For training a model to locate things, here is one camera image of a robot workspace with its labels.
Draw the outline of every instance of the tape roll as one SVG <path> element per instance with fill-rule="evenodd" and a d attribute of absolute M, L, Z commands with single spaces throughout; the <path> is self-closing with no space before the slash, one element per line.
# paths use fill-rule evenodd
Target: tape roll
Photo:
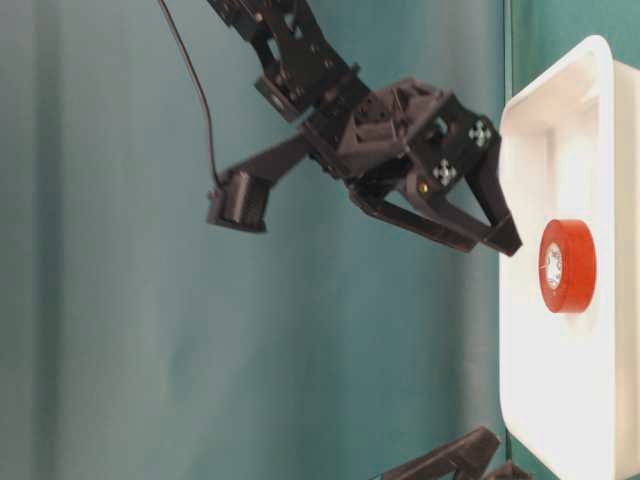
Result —
<path fill-rule="evenodd" d="M 540 243 L 542 298 L 553 313 L 582 313 L 596 286 L 596 249 L 581 220 L 552 220 Z"/>

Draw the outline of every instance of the bolt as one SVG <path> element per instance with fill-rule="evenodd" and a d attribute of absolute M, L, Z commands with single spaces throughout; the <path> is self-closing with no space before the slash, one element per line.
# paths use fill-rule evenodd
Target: bolt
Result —
<path fill-rule="evenodd" d="M 278 110 L 284 110 L 284 104 L 282 103 L 282 100 L 280 100 L 275 95 L 271 95 L 271 103 L 273 103 Z"/>

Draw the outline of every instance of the teal backdrop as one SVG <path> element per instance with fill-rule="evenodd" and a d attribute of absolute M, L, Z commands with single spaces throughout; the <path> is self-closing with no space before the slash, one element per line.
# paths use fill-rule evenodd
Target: teal backdrop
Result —
<path fill-rule="evenodd" d="M 413 75 L 499 118 L 502 2 L 311 3 L 372 87 Z M 204 0 L 170 6 L 221 166 L 290 135 L 251 48 Z M 376 222 L 310 161 L 268 235 L 208 227 L 155 1 L 5 1 L 0 22 L 0 478 L 364 480 L 502 432 L 496 254 Z"/>

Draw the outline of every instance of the white bin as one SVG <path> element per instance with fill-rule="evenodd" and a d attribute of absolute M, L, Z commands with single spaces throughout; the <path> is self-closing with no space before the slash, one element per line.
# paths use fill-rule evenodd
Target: white bin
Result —
<path fill-rule="evenodd" d="M 640 71 L 589 37 L 514 97 L 500 175 L 524 246 L 500 260 L 500 398 L 511 433 L 562 480 L 640 472 Z M 593 300 L 553 314 L 540 241 L 552 219 L 594 239 Z"/>

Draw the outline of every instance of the wire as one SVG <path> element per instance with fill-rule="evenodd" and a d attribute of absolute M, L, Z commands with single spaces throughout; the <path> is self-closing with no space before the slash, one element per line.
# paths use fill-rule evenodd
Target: wire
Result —
<path fill-rule="evenodd" d="M 167 4 L 165 3 L 164 0 L 158 0 L 158 5 L 160 5 L 160 8 L 162 9 L 162 13 L 164 14 L 164 18 L 167 20 L 167 24 L 169 24 L 169 28 L 171 30 L 171 33 L 173 34 L 173 38 L 175 38 L 176 43 L 178 44 L 180 54 L 182 55 L 185 65 L 187 66 L 189 76 L 193 81 L 193 85 L 196 88 L 196 92 L 198 93 L 198 99 L 200 100 L 200 105 L 202 106 L 205 122 L 207 124 L 207 143 L 209 147 L 209 169 L 210 169 L 211 177 L 213 178 L 213 181 L 216 183 L 216 186 L 220 187 L 222 182 L 220 181 L 220 177 L 218 176 L 218 172 L 216 171 L 216 161 L 215 161 L 215 154 L 213 150 L 213 120 L 211 120 L 211 109 L 209 108 L 209 102 L 207 101 L 207 96 L 204 93 L 204 89 L 202 88 L 202 84 L 200 83 L 200 79 L 198 78 L 196 69 L 193 66 L 193 62 L 191 61 L 191 57 L 189 56 L 187 47 L 182 41 L 182 37 L 180 36 L 178 27 L 176 26 L 176 23 L 173 21 L 173 17 L 171 16 L 169 7 L 167 7 Z"/>

